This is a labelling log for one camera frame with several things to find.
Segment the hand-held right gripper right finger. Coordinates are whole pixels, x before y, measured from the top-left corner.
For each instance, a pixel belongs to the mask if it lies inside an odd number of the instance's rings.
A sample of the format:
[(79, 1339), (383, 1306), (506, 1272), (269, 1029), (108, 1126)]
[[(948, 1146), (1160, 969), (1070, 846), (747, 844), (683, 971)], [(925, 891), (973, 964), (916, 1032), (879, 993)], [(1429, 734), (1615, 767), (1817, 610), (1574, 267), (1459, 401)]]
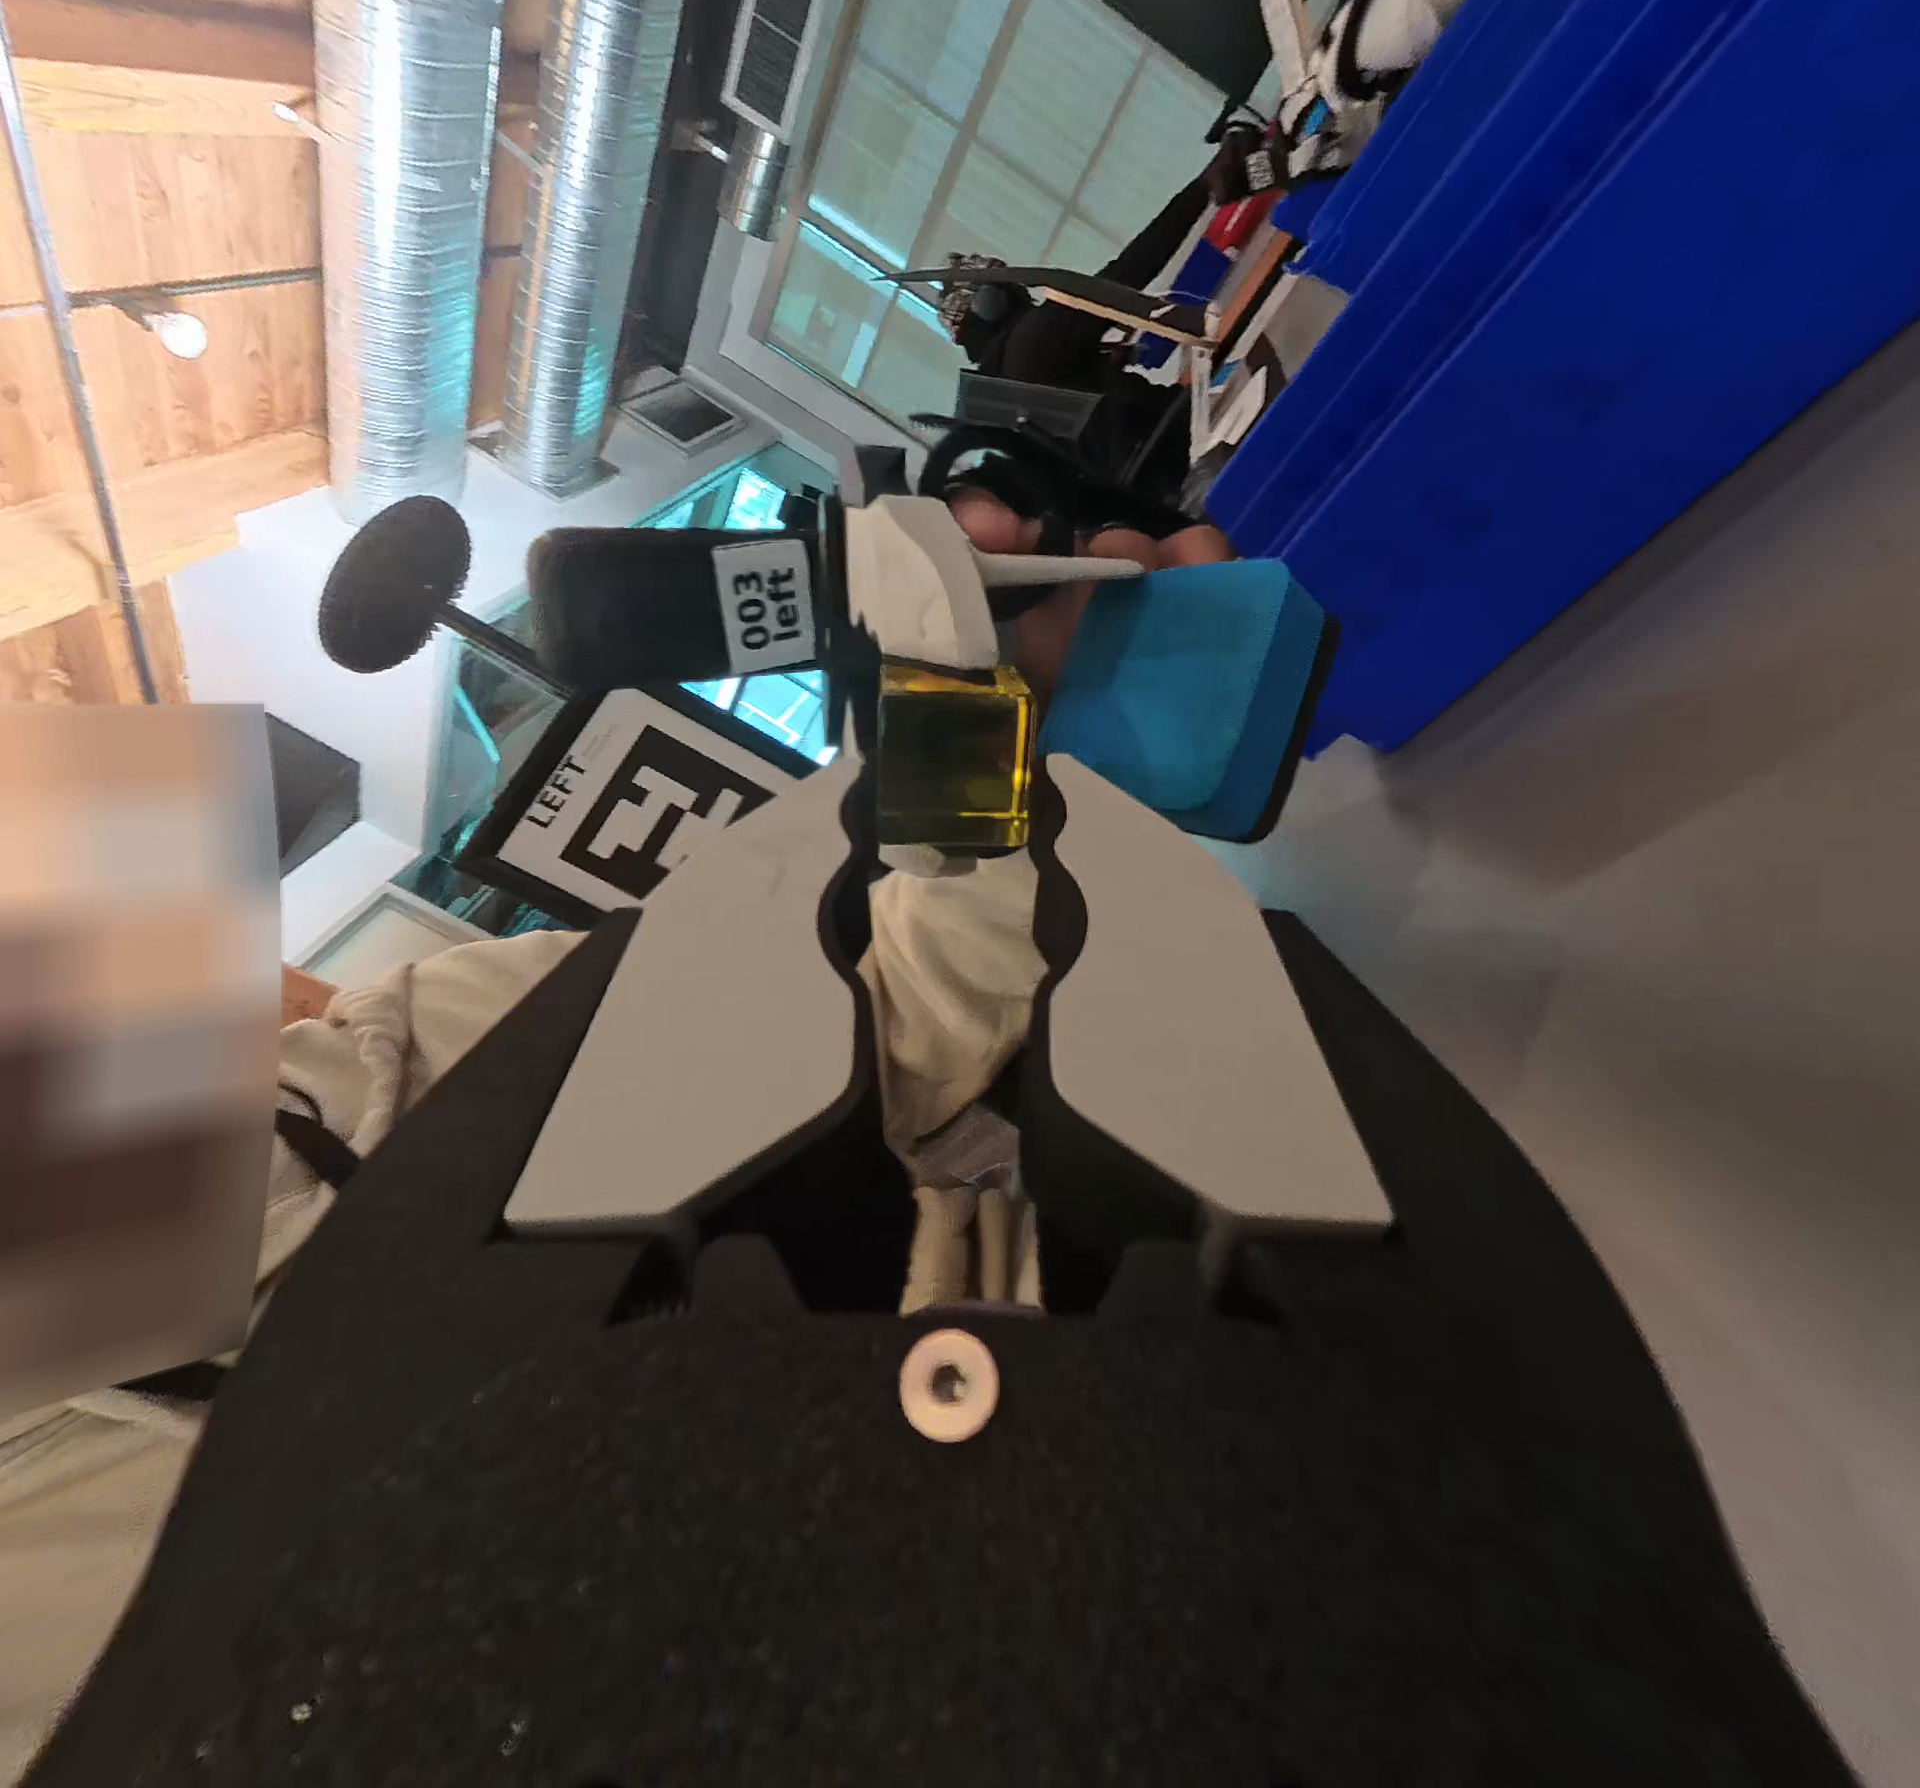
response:
[(1157, 1248), (1213, 1296), (1249, 1244), (1386, 1235), (1376, 1161), (1232, 870), (1065, 752), (1032, 860), (1018, 1128), (1045, 1307), (1097, 1310)]

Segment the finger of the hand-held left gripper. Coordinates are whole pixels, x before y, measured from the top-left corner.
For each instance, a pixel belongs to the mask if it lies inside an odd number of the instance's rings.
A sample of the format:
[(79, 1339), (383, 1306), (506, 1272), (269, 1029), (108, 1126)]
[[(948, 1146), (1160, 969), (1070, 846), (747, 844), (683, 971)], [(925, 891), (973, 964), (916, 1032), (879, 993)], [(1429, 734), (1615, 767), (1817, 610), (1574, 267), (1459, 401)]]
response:
[(979, 552), (943, 500), (880, 496), (844, 512), (852, 622), (884, 662), (992, 674), (1000, 640)]

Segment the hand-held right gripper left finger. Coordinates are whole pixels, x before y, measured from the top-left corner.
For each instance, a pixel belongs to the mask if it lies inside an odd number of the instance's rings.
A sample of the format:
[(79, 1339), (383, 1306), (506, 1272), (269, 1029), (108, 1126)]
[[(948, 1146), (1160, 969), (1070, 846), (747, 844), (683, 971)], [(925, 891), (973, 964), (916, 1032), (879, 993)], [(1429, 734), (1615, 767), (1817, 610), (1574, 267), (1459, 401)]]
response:
[(852, 754), (613, 916), (501, 1027), (526, 1100), (511, 1248), (655, 1248), (673, 1276), (765, 1240), (805, 1306), (895, 1311), (904, 1173), (852, 928), (868, 907)]

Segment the yellow transparent cube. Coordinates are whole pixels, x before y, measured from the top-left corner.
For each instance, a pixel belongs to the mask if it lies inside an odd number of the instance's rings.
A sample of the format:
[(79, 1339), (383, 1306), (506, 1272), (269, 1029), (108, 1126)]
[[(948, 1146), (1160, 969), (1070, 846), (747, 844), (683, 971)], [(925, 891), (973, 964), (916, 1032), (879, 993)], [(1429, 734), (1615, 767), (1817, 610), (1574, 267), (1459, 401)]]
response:
[(1028, 846), (1038, 702), (1008, 663), (889, 658), (877, 683), (877, 840), (944, 860)]

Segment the blue whiteboard eraser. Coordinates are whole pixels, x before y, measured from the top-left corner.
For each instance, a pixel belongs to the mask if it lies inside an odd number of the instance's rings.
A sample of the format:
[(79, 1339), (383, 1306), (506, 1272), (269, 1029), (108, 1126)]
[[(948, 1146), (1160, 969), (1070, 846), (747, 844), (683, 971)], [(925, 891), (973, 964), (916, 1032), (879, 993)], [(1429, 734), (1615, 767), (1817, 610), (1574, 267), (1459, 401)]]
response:
[(1036, 750), (1185, 834), (1259, 844), (1284, 811), (1339, 640), (1276, 558), (1108, 578), (1077, 623)]

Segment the blue plastic bin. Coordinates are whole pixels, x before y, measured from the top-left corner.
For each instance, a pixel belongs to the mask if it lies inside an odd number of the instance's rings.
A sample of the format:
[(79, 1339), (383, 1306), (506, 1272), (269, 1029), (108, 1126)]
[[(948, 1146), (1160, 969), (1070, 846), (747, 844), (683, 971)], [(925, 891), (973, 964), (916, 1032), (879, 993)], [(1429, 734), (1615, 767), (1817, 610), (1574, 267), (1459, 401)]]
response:
[(1303, 273), (1208, 507), (1386, 754), (1916, 319), (1919, 0), (1467, 0)]

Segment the grey desk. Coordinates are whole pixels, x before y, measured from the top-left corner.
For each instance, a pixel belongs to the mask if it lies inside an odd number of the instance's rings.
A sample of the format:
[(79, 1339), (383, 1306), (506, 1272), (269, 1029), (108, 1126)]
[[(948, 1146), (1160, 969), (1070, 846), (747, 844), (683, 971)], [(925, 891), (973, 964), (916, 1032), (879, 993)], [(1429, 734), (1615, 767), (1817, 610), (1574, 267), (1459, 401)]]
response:
[(1867, 1783), (1916, 1783), (1916, 328), (1411, 744), (1211, 844), (1529, 1152)]

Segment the person's left hand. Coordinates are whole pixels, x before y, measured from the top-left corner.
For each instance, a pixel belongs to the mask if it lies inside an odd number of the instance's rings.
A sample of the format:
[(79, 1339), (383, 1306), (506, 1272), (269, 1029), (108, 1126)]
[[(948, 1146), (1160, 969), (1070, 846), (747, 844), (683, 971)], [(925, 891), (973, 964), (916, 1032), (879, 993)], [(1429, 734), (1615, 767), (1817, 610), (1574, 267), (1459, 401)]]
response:
[[(955, 484), (946, 490), (948, 512), (979, 552), (1036, 556), (1059, 546), (1043, 518), (1022, 514), (990, 487)], [(1133, 561), (1142, 572), (1166, 572), (1224, 564), (1236, 550), (1211, 521), (1188, 521), (1165, 538), (1133, 526), (1101, 530), (1066, 526), (1070, 552), (1083, 559)], [(1075, 648), (1095, 584), (1087, 579), (1047, 585), (1036, 600), (997, 623), (1003, 662), (1021, 671), (1038, 700), (1049, 700)]]

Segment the framed tag poster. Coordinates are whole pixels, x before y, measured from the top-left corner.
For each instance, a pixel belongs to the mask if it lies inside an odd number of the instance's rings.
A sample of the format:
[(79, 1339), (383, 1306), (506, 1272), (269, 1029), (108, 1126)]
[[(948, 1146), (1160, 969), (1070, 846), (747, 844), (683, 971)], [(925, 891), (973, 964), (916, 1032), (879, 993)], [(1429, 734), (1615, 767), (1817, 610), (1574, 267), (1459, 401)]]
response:
[(451, 851), (573, 929), (637, 912), (692, 856), (818, 767), (678, 688), (569, 696)]

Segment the black round disc stand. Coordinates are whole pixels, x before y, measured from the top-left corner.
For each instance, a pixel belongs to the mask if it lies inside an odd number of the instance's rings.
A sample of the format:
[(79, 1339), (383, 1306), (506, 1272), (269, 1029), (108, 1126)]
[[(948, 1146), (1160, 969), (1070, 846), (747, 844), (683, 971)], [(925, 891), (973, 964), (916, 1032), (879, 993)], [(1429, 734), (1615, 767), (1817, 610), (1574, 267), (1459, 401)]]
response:
[(325, 656), (361, 676), (392, 671), (445, 628), (567, 698), (567, 683), (541, 666), (532, 648), (461, 607), (471, 559), (469, 524), (452, 503), (410, 496), (387, 505), (355, 530), (326, 578), (316, 614)]

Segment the black speaker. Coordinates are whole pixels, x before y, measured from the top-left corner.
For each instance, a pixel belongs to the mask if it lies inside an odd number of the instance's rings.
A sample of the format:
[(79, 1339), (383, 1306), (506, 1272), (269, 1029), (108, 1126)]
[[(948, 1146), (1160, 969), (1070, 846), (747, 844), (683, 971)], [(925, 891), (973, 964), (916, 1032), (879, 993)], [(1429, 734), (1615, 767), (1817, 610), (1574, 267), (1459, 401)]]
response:
[(283, 880), (363, 818), (363, 766), (280, 716), (264, 716)]

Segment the white air vent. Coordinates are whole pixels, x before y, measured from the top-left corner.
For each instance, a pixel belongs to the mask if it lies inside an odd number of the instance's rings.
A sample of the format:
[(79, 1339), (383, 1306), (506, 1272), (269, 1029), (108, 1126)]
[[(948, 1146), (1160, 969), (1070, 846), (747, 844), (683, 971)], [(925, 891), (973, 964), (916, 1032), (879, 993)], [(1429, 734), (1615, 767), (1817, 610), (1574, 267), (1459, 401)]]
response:
[(793, 146), (820, 90), (847, 0), (741, 0), (720, 97), (734, 120)]

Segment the silver ventilation duct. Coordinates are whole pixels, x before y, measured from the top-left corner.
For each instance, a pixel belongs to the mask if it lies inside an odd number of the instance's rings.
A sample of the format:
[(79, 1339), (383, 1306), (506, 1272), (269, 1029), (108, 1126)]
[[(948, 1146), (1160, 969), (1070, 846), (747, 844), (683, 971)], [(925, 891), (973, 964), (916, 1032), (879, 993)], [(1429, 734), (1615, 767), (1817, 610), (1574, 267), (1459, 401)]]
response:
[(562, 500), (604, 423), (685, 0), (549, 0), (495, 458)]
[(310, 0), (332, 502), (461, 497), (504, 0)]

